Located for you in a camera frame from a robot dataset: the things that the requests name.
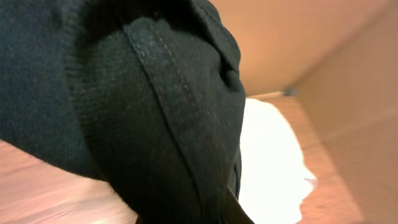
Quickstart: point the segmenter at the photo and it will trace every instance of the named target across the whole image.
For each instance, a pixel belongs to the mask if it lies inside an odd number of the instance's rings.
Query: cardboard wall
[[[242,51],[248,96],[289,86],[350,41],[392,0],[210,0]]]
[[[397,4],[297,93],[364,215],[398,223]]]

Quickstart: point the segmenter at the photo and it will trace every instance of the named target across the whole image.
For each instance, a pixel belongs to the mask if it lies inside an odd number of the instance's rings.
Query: seam
[[[195,189],[195,193],[196,193],[197,200],[198,200],[198,202],[199,202],[199,204],[200,204],[200,213],[203,213],[203,211],[202,211],[203,202],[202,202],[201,197],[200,197],[200,192],[199,192],[197,180],[196,180],[196,178],[194,177],[193,172],[192,172],[192,169],[191,169],[190,166],[188,165],[188,162],[187,162],[187,160],[186,160],[186,158],[185,158],[185,155],[184,155],[184,153],[182,152],[182,150],[181,150],[181,148],[180,148],[180,145],[179,145],[179,143],[178,143],[178,141],[177,141],[177,138],[175,137],[175,133],[172,131],[172,125],[171,125],[171,123],[170,123],[170,121],[169,121],[169,119],[168,119],[167,113],[164,111],[164,109],[163,109],[163,107],[162,107],[162,103],[161,103],[162,100],[159,98],[159,94],[158,94],[158,92],[157,92],[157,90],[156,90],[156,87],[155,87],[155,85],[154,85],[154,82],[153,82],[153,80],[152,80],[152,77],[149,75],[150,73],[154,73],[154,72],[152,71],[152,69],[151,69],[150,66],[149,66],[148,61],[146,60],[145,52],[142,50],[141,46],[140,46],[137,42],[135,42],[134,40],[132,40],[132,39],[129,37],[129,34],[128,34],[128,31],[126,30],[126,27],[122,24],[121,21],[119,21],[119,19],[118,19],[118,17],[117,17],[117,14],[116,14],[116,12],[114,11],[114,8],[111,7],[111,9],[112,9],[112,10],[111,10],[112,15],[114,16],[116,22],[117,22],[117,23],[119,24],[119,26],[121,27],[121,30],[123,31],[123,34],[126,36],[127,40],[129,41],[129,45],[130,45],[132,51],[133,51],[133,52],[136,54],[136,56],[138,57],[138,59],[139,59],[139,61],[140,61],[140,64],[141,64],[141,66],[142,66],[142,68],[143,68],[143,71],[144,71],[144,73],[145,73],[145,75],[146,75],[146,78],[148,79],[148,81],[149,81],[149,83],[150,83],[150,85],[151,85],[151,88],[152,88],[152,91],[154,92],[155,99],[156,99],[156,101],[157,101],[158,107],[160,108],[160,111],[161,111],[161,113],[162,113],[162,116],[163,116],[163,118],[164,118],[164,120],[165,120],[166,128],[167,128],[167,130],[168,130],[168,132],[169,132],[169,134],[170,134],[170,137],[171,137],[171,139],[172,139],[172,141],[173,141],[175,147],[177,148],[178,153],[179,153],[180,156],[182,157],[183,164],[184,164],[185,168],[187,169],[188,175],[189,175],[190,178],[191,178],[193,188]],[[181,74],[181,71],[180,71],[180,69],[177,67],[176,62],[175,62],[174,58],[172,57],[172,53],[171,53],[171,51],[169,50],[169,48],[167,47],[167,44],[165,44],[165,42],[163,41],[163,38],[161,38],[161,36],[160,36],[159,34],[156,34],[156,33],[155,33],[155,30],[153,29],[153,27],[151,26],[151,24],[149,24],[147,21],[144,21],[143,23],[145,23],[145,24],[148,26],[148,28],[150,29],[151,33],[152,33],[154,36],[156,36],[156,37],[160,40],[160,42],[162,43],[163,48],[164,48],[164,49],[167,51],[167,53],[169,54],[170,59],[172,60],[172,63],[173,63],[173,65],[174,65],[175,71],[180,75],[180,79],[181,79],[181,81],[183,82],[184,90],[187,91],[187,93],[188,93],[188,97],[190,98],[189,100],[191,101],[191,105],[192,105],[192,106],[195,106],[194,101],[191,100],[191,99],[192,99],[192,94],[190,93],[190,91],[189,91],[189,89],[188,89],[188,85],[184,82],[183,77],[182,77],[182,74]]]

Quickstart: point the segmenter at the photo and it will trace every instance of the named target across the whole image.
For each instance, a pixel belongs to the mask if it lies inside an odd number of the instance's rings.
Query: black knit fabric
[[[0,138],[108,181],[144,223],[239,192],[239,49],[206,0],[0,1]]]

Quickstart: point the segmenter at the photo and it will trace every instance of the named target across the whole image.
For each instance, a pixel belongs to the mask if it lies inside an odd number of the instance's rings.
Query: wooden floor
[[[294,98],[269,100],[296,132],[318,188],[300,224],[360,224],[364,218]],[[52,167],[0,142],[0,223],[133,223],[136,214],[107,183]]]

